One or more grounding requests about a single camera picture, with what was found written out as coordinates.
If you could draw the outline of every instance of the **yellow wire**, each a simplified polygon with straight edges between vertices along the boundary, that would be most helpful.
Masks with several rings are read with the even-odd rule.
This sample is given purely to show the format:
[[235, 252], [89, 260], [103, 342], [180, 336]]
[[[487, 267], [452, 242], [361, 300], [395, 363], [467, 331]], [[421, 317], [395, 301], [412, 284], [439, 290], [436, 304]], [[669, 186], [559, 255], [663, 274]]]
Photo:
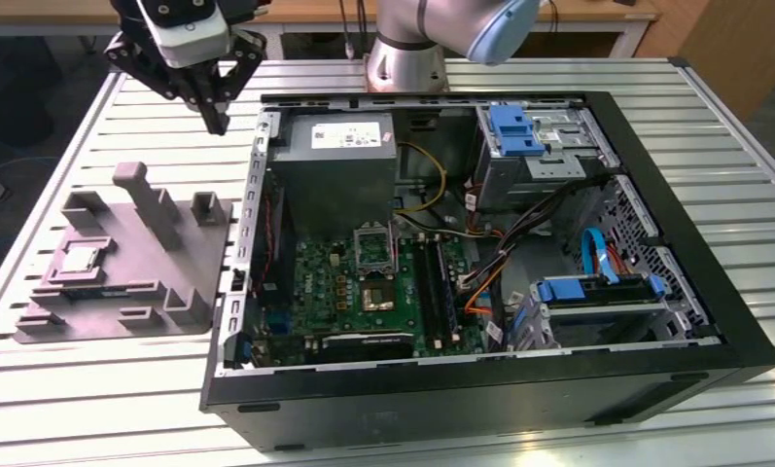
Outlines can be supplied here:
[[419, 204], [413, 207], [405, 207], [404, 209], [396, 209], [396, 212], [399, 212], [401, 214], [407, 214], [408, 212], [417, 212], [417, 211], [427, 209], [427, 207], [429, 207], [433, 204], [433, 202], [436, 202], [439, 200], [439, 198], [441, 198], [441, 196], [444, 195], [448, 172], [445, 171], [445, 169], [441, 166], [441, 164], [439, 163], [439, 161], [436, 161], [436, 158], [433, 158], [433, 156], [424, 149], [421, 149], [416, 144], [409, 143], [409, 142], [400, 142], [399, 146], [407, 146], [409, 148], [413, 148], [416, 151], [419, 151], [429, 159], [431, 162], [433, 162], [433, 165], [436, 166], [436, 169], [439, 170], [439, 178], [440, 178], [439, 193], [436, 193], [436, 196], [432, 198], [432, 200], [429, 200], [424, 204]]

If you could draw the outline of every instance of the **ram slot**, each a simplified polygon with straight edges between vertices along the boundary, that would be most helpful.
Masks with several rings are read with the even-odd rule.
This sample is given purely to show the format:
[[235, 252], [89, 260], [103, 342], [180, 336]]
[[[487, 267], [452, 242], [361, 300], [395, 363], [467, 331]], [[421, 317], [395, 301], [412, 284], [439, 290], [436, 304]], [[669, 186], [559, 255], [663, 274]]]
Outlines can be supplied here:
[[453, 300], [453, 285], [451, 283], [451, 277], [448, 276], [448, 265], [444, 259], [444, 251], [441, 251], [441, 243], [435, 242], [432, 247], [436, 255], [436, 269], [439, 280], [436, 281], [436, 289], [439, 292], [440, 302], [440, 312], [439, 315], [444, 317], [448, 334], [445, 340], [449, 343], [456, 343], [460, 340], [460, 324], [456, 320], [456, 305]]
[[415, 290], [420, 303], [421, 325], [424, 326], [424, 341], [429, 348], [441, 348], [443, 330], [439, 327], [436, 316], [436, 289], [435, 275], [429, 271], [427, 262], [427, 243], [420, 242], [412, 250], [412, 272], [415, 275]]
[[420, 242], [413, 255], [415, 284], [421, 303], [424, 335], [432, 348], [459, 341], [453, 290], [437, 242]]

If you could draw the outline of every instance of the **blue plastic latch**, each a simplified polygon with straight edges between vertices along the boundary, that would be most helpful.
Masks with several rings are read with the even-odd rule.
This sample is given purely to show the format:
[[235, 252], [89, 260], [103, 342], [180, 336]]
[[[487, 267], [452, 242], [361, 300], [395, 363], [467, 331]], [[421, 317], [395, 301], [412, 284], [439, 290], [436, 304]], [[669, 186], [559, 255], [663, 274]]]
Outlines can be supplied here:
[[655, 274], [652, 274], [649, 276], [649, 285], [652, 287], [652, 291], [655, 292], [655, 295], [660, 298], [665, 295], [667, 293], [667, 285], [663, 282], [663, 279], [660, 277], [657, 277]]
[[545, 154], [545, 145], [533, 134], [533, 122], [519, 105], [492, 105], [488, 117], [503, 156], [539, 157]]
[[540, 296], [540, 302], [547, 303], [555, 299], [555, 294], [552, 294], [552, 288], [548, 282], [540, 282], [537, 284], [537, 295]]
[[583, 286], [577, 279], [551, 279], [547, 280], [552, 293], [557, 300], [581, 300], [585, 299]]

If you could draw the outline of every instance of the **small chip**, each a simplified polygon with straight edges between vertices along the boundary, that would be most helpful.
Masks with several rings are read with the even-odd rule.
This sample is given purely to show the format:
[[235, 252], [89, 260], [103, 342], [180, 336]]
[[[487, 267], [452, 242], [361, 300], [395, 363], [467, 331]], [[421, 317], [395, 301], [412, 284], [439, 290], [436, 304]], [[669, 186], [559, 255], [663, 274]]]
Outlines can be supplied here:
[[361, 303], [364, 312], [392, 311], [396, 291], [391, 280], [375, 279], [361, 283]]
[[96, 264], [99, 248], [91, 246], [76, 246], [69, 249], [64, 256], [61, 272], [87, 272]]

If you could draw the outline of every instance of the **green circuit board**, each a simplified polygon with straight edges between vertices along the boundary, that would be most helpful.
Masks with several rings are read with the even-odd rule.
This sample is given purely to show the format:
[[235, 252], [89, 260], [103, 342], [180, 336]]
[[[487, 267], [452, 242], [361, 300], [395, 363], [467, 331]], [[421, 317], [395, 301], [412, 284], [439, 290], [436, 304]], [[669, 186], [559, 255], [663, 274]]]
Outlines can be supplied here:
[[[413, 356], [444, 356], [483, 350], [479, 325], [460, 327], [459, 343], [433, 348], [424, 336], [412, 260], [413, 240], [396, 241], [395, 274], [361, 277], [356, 274], [353, 241], [303, 241], [297, 244], [295, 303], [291, 309], [292, 336], [317, 336], [355, 332], [409, 333]], [[365, 249], [377, 252], [377, 245]], [[448, 276], [467, 271], [460, 240], [441, 242]], [[279, 365], [304, 363], [299, 348], [276, 352]]]

